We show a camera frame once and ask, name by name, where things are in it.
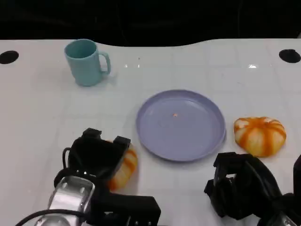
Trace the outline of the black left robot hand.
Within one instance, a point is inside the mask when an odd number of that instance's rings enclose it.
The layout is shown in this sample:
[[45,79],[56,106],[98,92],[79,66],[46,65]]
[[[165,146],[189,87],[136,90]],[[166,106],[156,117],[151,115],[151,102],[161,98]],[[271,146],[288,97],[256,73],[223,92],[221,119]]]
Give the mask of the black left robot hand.
[[108,180],[120,169],[131,140],[117,136],[112,142],[101,138],[102,132],[88,128],[68,149],[64,165],[98,179]]

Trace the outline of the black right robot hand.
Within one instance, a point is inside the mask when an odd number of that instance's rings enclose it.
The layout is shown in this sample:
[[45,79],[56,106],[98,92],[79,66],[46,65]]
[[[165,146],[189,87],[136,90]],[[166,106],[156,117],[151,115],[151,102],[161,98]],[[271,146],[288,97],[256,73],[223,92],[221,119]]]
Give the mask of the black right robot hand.
[[273,174],[258,158],[219,153],[214,167],[214,178],[208,180],[204,192],[219,217],[240,220],[272,213],[272,202],[282,194]]

